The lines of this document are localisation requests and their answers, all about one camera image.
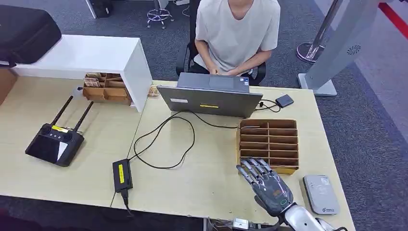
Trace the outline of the person's left hand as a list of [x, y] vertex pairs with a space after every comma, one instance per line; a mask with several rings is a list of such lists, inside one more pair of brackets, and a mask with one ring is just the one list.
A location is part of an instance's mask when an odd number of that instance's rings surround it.
[[241, 75], [243, 72], [245, 72], [245, 69], [242, 69], [240, 67], [234, 68], [232, 70], [229, 70], [227, 72], [223, 72], [222, 75], [226, 75], [226, 76], [239, 76]]

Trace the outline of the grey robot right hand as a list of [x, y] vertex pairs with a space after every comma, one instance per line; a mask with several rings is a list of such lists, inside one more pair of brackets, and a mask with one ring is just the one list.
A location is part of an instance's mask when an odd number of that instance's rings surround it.
[[258, 204], [272, 217], [293, 204], [292, 191], [264, 159], [246, 158], [236, 168], [251, 186]]

